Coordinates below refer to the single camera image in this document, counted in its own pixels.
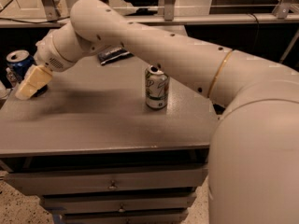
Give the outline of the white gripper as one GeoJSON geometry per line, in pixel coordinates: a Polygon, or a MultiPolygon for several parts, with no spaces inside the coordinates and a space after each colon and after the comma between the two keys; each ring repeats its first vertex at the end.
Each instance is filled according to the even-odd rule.
{"type": "Polygon", "coordinates": [[[66,60],[56,49],[54,44],[54,31],[36,43],[36,54],[34,55],[37,64],[32,65],[25,74],[24,80],[20,83],[15,96],[20,100],[30,99],[38,90],[46,86],[52,80],[52,71],[63,72],[71,68],[75,63],[66,60]]]}

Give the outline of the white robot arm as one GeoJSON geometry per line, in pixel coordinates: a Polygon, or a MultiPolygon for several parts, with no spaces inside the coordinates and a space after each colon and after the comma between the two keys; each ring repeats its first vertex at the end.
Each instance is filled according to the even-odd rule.
{"type": "Polygon", "coordinates": [[[63,70],[121,46],[224,107],[210,141],[210,224],[299,224],[299,73],[185,35],[129,22],[99,0],[78,0],[70,20],[37,44],[16,95],[33,96],[63,70]]]}

